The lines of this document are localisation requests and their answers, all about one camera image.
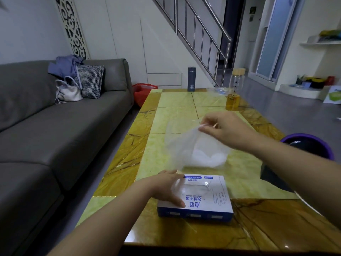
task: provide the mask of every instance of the hand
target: hand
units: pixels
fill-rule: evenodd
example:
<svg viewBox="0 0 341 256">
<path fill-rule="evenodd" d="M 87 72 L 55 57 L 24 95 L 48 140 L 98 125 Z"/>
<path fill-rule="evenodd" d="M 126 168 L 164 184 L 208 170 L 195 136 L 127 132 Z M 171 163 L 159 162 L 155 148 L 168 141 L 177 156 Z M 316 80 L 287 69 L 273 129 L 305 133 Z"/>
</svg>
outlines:
<svg viewBox="0 0 341 256">
<path fill-rule="evenodd" d="M 151 196 L 153 198 L 172 202 L 175 206 L 186 207 L 181 198 L 175 196 L 171 191 L 173 183 L 177 179 L 184 177 L 184 174 L 176 173 L 176 171 L 163 170 L 157 175 L 141 179 L 140 181 L 145 182 L 151 188 Z"/>
<path fill-rule="evenodd" d="M 247 151 L 260 136 L 232 111 L 208 113 L 202 119 L 201 124 L 206 124 L 206 126 L 199 127 L 199 131 L 231 148 L 242 151 Z"/>
</svg>

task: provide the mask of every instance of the yellow marble tabletop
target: yellow marble tabletop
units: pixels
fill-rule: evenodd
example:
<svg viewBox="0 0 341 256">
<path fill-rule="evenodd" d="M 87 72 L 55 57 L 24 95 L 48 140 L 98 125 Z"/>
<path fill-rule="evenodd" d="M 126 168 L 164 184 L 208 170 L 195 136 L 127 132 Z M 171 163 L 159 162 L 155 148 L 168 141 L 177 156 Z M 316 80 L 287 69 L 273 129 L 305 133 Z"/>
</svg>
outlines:
<svg viewBox="0 0 341 256">
<path fill-rule="evenodd" d="M 206 89 L 152 90 L 124 138 L 79 223 L 126 190 L 135 180 L 167 167 L 163 151 L 169 120 L 200 120 L 209 111 L 225 109 L 226 97 Z M 244 100 L 236 111 L 255 131 L 284 137 Z M 259 178 L 261 162 L 232 150 L 223 168 L 185 168 L 184 173 L 224 175 L 234 210 L 229 223 L 160 218 L 151 199 L 125 244 L 210 248 L 259 252 L 341 253 L 341 232 L 323 216 L 286 192 Z"/>
</svg>

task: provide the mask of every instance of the cabinet door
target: cabinet door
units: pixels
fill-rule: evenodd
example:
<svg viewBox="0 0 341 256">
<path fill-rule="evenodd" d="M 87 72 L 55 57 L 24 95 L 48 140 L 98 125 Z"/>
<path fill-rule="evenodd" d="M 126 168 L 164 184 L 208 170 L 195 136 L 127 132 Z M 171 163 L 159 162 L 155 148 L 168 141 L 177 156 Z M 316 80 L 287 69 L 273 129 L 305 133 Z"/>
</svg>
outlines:
<svg viewBox="0 0 341 256">
<path fill-rule="evenodd" d="M 270 81 L 296 0 L 275 0 L 256 75 Z"/>
</svg>

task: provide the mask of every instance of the gray thermos bottle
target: gray thermos bottle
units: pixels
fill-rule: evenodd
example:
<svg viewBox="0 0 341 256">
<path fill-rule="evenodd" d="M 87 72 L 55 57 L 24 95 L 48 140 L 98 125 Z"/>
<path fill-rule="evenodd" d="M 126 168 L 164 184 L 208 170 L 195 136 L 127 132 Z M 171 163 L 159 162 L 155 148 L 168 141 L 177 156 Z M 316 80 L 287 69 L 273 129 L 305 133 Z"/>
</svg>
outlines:
<svg viewBox="0 0 341 256">
<path fill-rule="evenodd" d="M 195 73 L 196 67 L 188 68 L 187 91 L 195 91 Z"/>
</svg>

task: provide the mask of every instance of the gray sofa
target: gray sofa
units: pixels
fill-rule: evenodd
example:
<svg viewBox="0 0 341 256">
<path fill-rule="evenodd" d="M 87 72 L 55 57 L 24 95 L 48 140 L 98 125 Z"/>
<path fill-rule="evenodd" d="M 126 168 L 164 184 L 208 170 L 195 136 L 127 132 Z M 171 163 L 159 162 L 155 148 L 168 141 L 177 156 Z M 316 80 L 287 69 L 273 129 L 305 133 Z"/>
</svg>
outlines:
<svg viewBox="0 0 341 256">
<path fill-rule="evenodd" d="M 20 255 L 133 105 L 124 59 L 104 65 L 98 99 L 55 105 L 50 61 L 0 65 L 0 251 Z"/>
</svg>

